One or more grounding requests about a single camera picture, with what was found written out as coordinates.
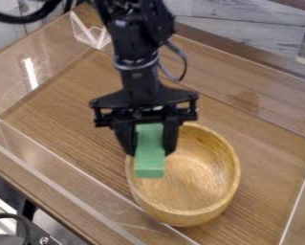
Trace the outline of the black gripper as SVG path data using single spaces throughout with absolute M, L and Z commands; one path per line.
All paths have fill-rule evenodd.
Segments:
M 197 119 L 198 94 L 161 83 L 156 66 L 116 67 L 121 89 L 89 101 L 94 125 L 110 127 L 130 156 L 136 155 L 136 124 L 161 123 L 162 147 L 168 156 L 176 150 L 182 122 Z

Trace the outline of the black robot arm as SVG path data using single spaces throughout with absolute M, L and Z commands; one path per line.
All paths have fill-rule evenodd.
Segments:
M 169 41 L 174 18 L 162 0 L 90 0 L 110 35 L 112 65 L 122 88 L 89 101 L 94 124 L 109 127 L 130 156 L 137 154 L 141 124 L 161 126 L 161 149 L 170 154 L 178 128 L 197 118 L 198 94 L 161 83 L 158 49 L 181 50 Z

